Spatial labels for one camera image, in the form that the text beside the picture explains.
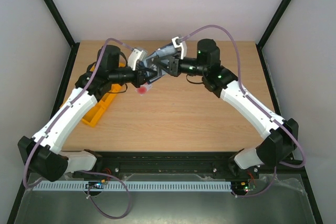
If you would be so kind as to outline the dark blue card holder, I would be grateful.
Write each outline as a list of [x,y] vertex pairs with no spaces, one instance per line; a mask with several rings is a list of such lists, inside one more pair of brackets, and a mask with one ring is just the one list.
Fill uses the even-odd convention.
[[177,49],[173,46],[173,44],[168,44],[145,56],[141,59],[141,62],[145,67],[153,68],[153,66],[156,65],[156,60],[165,56],[174,55],[175,53],[177,53]]

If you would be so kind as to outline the black VIP card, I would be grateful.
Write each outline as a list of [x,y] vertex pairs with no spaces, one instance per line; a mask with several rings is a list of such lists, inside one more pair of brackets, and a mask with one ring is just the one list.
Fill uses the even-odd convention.
[[153,64],[152,62],[146,63],[144,61],[140,61],[139,66],[144,67],[147,70],[147,84],[152,84],[167,75],[164,70],[162,70],[160,67],[158,67],[156,64]]

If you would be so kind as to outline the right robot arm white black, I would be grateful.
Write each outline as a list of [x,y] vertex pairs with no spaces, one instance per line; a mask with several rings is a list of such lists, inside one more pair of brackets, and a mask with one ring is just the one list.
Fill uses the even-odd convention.
[[172,41],[144,62],[157,71],[158,78],[166,74],[177,77],[182,73],[200,76],[204,87],[235,108],[263,139],[256,147],[244,148],[229,159],[232,176],[242,177],[253,166],[276,167],[297,148],[298,123],[273,113],[251,95],[238,77],[221,65],[220,49],[214,40],[198,41],[196,58],[188,58],[185,53],[185,43]]

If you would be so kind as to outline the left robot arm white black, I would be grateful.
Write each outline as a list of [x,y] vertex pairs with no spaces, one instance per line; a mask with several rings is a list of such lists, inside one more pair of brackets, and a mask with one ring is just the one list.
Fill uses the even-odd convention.
[[64,152],[63,145],[82,118],[111,94],[114,85],[130,83],[138,88],[156,76],[156,71],[142,63],[147,54],[144,49],[133,48],[129,57],[125,57],[117,46],[101,47],[97,59],[78,78],[69,98],[50,121],[31,138],[23,136],[19,140],[18,148],[25,164],[23,181],[27,188],[35,186],[28,183],[28,172],[55,182],[65,173],[94,168],[98,159],[94,152]]

